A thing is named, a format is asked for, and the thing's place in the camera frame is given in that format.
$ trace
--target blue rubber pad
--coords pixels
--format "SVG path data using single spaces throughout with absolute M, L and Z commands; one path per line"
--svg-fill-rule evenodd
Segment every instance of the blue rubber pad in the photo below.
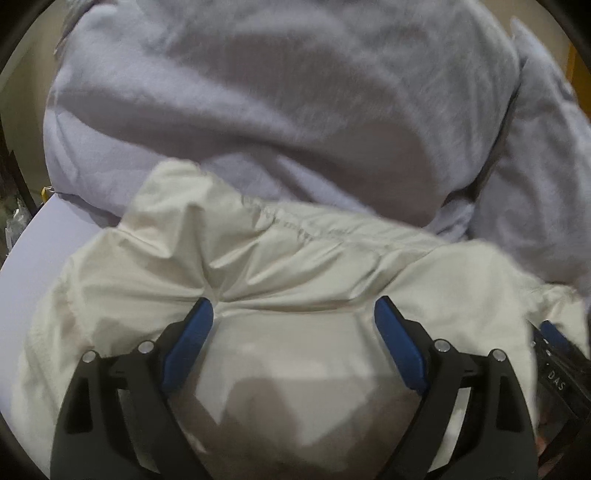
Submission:
M 540 333 L 542 336 L 548 340 L 548 343 L 553 347 L 556 348 L 559 352 L 567 354 L 570 352 L 570 343 L 567 338 L 560 333 L 560 331 L 554 326 L 554 324 L 549 321 L 545 320 L 540 325 Z
M 422 395 L 428 388 L 425 360 L 400 319 L 383 299 L 375 303 L 374 319 L 404 384 Z
M 203 299 L 164 360 L 161 389 L 165 395 L 183 386 L 212 326 L 213 307 L 209 300 Z

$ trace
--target black bracket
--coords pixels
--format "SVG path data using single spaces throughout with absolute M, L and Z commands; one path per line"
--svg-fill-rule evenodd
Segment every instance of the black bracket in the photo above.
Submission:
M 530 415 L 507 355 L 459 353 L 405 319 L 388 297 L 376 302 L 375 323 L 420 406 L 378 480 L 534 480 L 537 454 Z M 457 393 L 471 388 L 449 463 L 429 472 Z
M 66 393 L 51 455 L 52 480 L 210 480 L 180 430 L 167 394 L 183 385 L 213 320 L 200 299 L 184 321 L 156 342 L 126 355 L 86 352 Z M 377 480 L 534 480 L 537 456 L 530 417 L 509 359 L 459 353 L 431 340 L 403 318 L 389 298 L 375 306 L 375 321 L 409 386 L 422 394 L 410 427 Z M 451 461 L 429 472 L 446 431 L 457 392 L 470 387 L 466 416 Z M 118 390 L 128 390 L 143 444 L 158 468 L 138 462 Z

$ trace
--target metal screw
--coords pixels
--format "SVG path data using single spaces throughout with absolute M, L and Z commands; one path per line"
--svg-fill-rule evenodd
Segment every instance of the metal screw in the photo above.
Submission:
M 82 361 L 86 364 L 93 362 L 96 358 L 96 352 L 92 350 L 88 350 L 84 355 L 82 355 Z
M 435 340 L 435 350 L 441 353 L 448 352 L 452 346 L 447 340 Z
M 497 362 L 504 362 L 507 360 L 507 354 L 503 350 L 493 350 L 492 356 L 495 358 Z
M 154 350 L 154 342 L 151 340 L 146 340 L 138 345 L 138 351 L 140 353 L 146 354 L 150 353 L 152 350 Z

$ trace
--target black frame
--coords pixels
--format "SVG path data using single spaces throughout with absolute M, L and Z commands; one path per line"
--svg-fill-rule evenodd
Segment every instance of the black frame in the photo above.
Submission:
M 588 0 L 537 0 L 558 22 L 591 70 L 591 22 L 588 21 Z M 0 72 L 6 66 L 24 34 L 53 0 L 0 1 Z M 580 432 L 581 442 L 575 446 L 579 456 L 588 455 L 591 442 L 591 421 Z M 45 480 L 45 476 L 19 445 L 0 414 L 0 478 Z

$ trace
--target plastic bag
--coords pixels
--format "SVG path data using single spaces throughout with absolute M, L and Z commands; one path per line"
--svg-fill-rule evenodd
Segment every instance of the plastic bag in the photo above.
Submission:
M 14 211 L 12 218 L 9 218 L 6 222 L 6 245 L 9 252 L 31 221 L 29 210 L 22 204 L 20 199 L 17 200 L 17 203 L 18 208 Z

